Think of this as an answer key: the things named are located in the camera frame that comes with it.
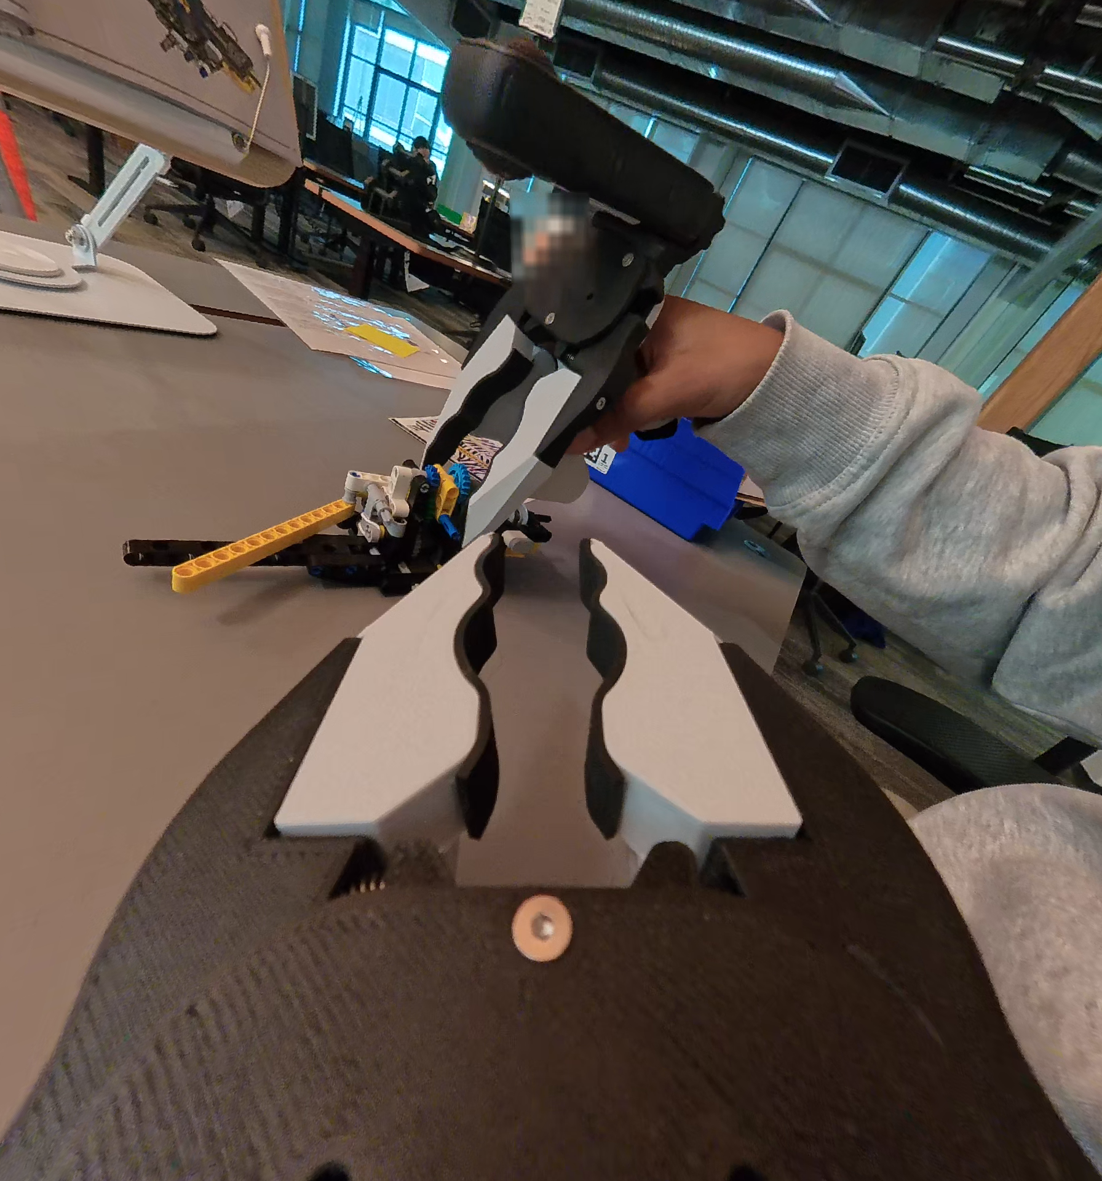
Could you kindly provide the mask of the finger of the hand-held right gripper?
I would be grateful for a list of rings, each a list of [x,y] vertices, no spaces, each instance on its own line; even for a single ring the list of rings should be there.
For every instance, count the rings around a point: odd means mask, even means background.
[[[569,452],[596,419],[596,375],[559,367],[540,375],[517,400],[517,424],[495,455],[487,480],[469,497],[461,543],[496,531],[525,499],[573,503],[592,475]]]
[[[436,431],[423,443],[422,466],[450,463],[469,434],[505,450],[521,424],[529,390],[544,371],[550,348],[534,344],[516,318],[505,313],[461,362]]]

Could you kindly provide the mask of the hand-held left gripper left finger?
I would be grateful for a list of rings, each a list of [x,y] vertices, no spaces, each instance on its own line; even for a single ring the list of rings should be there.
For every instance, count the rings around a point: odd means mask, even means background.
[[[502,534],[473,538],[357,640],[275,811],[279,836],[480,839],[502,782],[489,695]]]

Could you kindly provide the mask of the tablet on white stand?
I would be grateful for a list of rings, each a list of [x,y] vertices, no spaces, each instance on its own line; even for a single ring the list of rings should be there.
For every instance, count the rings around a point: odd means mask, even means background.
[[[275,0],[0,3],[0,94],[244,186],[299,164]]]

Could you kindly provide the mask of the person's right hand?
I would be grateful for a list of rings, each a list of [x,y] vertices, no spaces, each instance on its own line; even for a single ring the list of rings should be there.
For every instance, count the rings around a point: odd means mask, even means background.
[[[721,420],[757,390],[780,344],[780,329],[665,298],[638,348],[638,378],[573,437],[573,452],[626,450],[630,434],[676,419]]]

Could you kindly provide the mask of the black yellow lego model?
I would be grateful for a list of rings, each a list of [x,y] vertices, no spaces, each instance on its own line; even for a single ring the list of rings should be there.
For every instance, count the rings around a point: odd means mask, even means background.
[[[201,591],[238,569],[307,569],[336,585],[375,585],[400,598],[445,566],[465,543],[473,475],[461,463],[391,474],[347,470],[337,499],[292,513],[250,538],[129,538],[133,569],[169,569],[175,594]]]

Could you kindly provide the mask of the brown office desk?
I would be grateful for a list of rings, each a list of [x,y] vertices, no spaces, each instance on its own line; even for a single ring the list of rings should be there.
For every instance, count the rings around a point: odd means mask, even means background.
[[[469,309],[489,309],[511,275],[455,251],[433,239],[413,234],[404,221],[374,215],[357,200],[357,186],[314,162],[305,164],[305,192],[317,195],[324,218],[336,221],[336,246],[327,246],[342,267],[342,285],[351,298],[368,298],[374,285],[423,292],[438,291]]]

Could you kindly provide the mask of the striped sticker sheet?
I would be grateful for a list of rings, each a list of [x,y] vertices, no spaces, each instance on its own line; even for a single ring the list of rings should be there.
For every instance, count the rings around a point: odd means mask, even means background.
[[[436,419],[391,419],[400,431],[406,431],[422,450],[428,445],[428,437],[436,434]],[[473,482],[487,480],[487,470],[495,463],[495,455],[502,452],[502,443],[482,437],[482,434],[465,434],[451,455],[445,460],[445,466],[461,466],[469,474]]]

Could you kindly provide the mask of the blue storage bin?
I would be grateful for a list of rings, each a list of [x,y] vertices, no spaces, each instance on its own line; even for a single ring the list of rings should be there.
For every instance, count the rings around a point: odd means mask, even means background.
[[[585,452],[592,480],[676,538],[719,531],[733,512],[746,470],[719,445],[676,420],[674,434],[638,437],[617,452],[610,445]]]

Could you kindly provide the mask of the white paper sheet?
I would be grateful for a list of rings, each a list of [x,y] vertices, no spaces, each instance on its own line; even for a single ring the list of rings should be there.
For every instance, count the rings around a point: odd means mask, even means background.
[[[433,329],[404,318],[393,307],[379,307],[342,291],[299,282],[238,262],[220,267],[314,352],[346,356],[375,375],[406,378],[436,390],[450,390],[461,370],[450,344],[436,343]],[[342,331],[346,324],[359,321],[411,336],[422,352],[413,352],[411,359],[393,359],[391,352]]]

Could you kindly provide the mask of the wooden post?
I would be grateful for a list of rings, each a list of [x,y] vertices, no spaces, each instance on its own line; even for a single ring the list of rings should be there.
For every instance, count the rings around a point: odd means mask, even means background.
[[[988,431],[1029,427],[1102,356],[1102,274],[985,400]]]

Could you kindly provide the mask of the yellow sticky note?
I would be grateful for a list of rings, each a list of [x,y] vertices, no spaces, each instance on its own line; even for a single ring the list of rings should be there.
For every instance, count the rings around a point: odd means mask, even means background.
[[[351,338],[359,338],[359,343],[365,343],[365,344],[374,344],[374,348],[391,352],[393,359],[411,359],[413,352],[422,352],[422,348],[411,343],[411,336],[400,336],[400,331],[393,331],[393,329],[379,329],[379,324],[374,324],[374,321],[346,324],[342,331],[351,336]]]

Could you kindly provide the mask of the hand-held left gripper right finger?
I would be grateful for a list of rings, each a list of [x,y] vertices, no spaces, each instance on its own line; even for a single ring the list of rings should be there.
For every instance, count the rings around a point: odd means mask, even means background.
[[[605,839],[638,863],[681,841],[794,839],[800,811],[733,672],[692,612],[596,538],[581,543],[586,660],[600,675],[586,718],[585,801]]]

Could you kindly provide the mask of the black office chair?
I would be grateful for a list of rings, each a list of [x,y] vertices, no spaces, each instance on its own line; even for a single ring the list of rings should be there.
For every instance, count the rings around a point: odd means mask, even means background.
[[[822,627],[833,640],[840,640],[835,660],[847,665],[859,660],[859,643],[875,648],[889,646],[883,626],[871,619],[863,607],[856,607],[847,594],[829,585],[822,576],[815,576],[813,569],[806,569],[800,576],[794,613],[806,620],[806,630],[809,630],[809,657],[800,661],[809,675],[822,675],[825,670]]]
[[[1082,770],[1095,747],[1075,735],[1026,759],[954,706],[883,675],[859,675],[848,689],[848,711],[954,793],[1005,782],[1065,782],[1102,796],[1102,787]]]

